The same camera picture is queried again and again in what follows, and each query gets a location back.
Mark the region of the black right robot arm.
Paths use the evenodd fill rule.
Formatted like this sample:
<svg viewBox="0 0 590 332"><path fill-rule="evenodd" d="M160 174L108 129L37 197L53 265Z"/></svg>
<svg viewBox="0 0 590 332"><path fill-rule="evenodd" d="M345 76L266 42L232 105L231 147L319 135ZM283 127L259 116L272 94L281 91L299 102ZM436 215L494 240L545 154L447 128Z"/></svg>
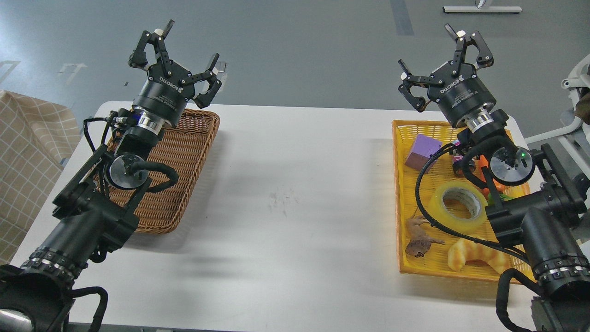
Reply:
<svg viewBox="0 0 590 332"><path fill-rule="evenodd" d="M429 76L416 76L403 60L398 61L404 72L398 90L412 107L423 112L434 102L453 128L461 128L460 144L443 145L420 170L415 184L417 208L433 227L512 255L531 267L533 279L513 268L500 274L496 315L508 330L525 330L512 322L507 311L509 284L515 279L535 294L531 316L539 332L587 332L589 259L572 230L588 217L588 208L549 145L527 150L508 136L508 115L494 109L496 99L478 77L478 70L495 62L480 32L444 27L455 42L451 60ZM485 213L497 242L443 225L422 204L426 170L453 150L463 155L460 167L466 179L490 190L493 202Z"/></svg>

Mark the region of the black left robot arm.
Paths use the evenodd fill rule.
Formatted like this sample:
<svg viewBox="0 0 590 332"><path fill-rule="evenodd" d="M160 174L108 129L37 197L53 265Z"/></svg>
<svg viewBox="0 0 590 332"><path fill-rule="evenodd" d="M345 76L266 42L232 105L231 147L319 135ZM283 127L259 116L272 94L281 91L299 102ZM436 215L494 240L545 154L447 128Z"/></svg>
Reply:
<svg viewBox="0 0 590 332"><path fill-rule="evenodd" d="M88 261L101 263L127 242L138 228L135 210L147 193L169 189L179 181L172 167L149 160L152 149L175 128L190 100L208 107L222 86L215 54L208 68L193 74L169 57L164 29L144 31L128 64L147 73L130 109L103 117L105 129L95 147L83 122L91 157L53 200L59 224L21 265L1 267L1 330L65 332L77 298L99 296L89 330L101 328L108 303L104 288L74 289Z"/></svg>

